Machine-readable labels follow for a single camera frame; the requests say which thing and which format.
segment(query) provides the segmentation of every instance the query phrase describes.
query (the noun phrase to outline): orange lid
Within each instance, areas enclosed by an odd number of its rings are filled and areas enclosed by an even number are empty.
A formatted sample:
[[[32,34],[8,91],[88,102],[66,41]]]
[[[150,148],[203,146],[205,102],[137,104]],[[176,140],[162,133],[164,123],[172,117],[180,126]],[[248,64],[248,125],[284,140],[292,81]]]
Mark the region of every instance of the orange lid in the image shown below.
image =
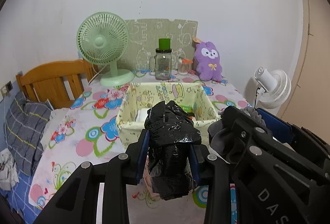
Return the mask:
[[[202,41],[199,38],[193,37],[192,40],[196,43],[202,43]]]
[[[189,59],[187,59],[187,58],[183,58],[182,59],[182,63],[184,63],[184,64],[192,64],[192,61],[189,60]]]

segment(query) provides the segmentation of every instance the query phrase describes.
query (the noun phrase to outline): purple plush bunny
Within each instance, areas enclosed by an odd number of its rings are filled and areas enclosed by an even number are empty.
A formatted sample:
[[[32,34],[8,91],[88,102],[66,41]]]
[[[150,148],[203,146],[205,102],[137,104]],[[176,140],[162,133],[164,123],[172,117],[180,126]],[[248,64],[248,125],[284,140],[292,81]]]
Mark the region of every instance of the purple plush bunny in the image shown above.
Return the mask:
[[[222,80],[219,53],[212,42],[196,44],[195,60],[198,63],[196,71],[201,81]]]

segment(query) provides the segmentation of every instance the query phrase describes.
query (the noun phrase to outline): fan base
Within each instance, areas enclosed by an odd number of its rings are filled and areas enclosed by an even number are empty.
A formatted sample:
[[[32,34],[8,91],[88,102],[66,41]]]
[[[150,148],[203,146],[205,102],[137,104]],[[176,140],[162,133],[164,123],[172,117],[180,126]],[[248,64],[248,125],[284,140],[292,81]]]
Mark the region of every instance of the fan base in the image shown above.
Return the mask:
[[[112,77],[111,72],[107,72],[101,77],[101,85],[114,87],[129,83],[134,79],[134,74],[129,70],[118,70],[118,76]]]

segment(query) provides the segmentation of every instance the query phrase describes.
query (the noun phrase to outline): plush toy bow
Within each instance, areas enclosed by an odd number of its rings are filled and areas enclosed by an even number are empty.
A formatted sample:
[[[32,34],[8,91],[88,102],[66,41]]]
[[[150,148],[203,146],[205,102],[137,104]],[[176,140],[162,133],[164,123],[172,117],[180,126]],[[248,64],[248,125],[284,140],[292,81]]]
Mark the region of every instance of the plush toy bow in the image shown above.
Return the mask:
[[[211,70],[216,70],[217,64],[209,64],[209,67],[211,67]]]

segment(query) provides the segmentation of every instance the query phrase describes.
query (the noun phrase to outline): beige wall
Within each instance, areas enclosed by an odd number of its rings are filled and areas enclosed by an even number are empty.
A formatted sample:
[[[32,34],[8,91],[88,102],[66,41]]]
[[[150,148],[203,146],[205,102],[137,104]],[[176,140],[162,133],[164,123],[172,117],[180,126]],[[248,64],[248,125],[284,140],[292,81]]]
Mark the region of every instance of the beige wall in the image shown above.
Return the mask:
[[[330,5],[303,0],[304,35],[289,100],[278,116],[330,143]]]

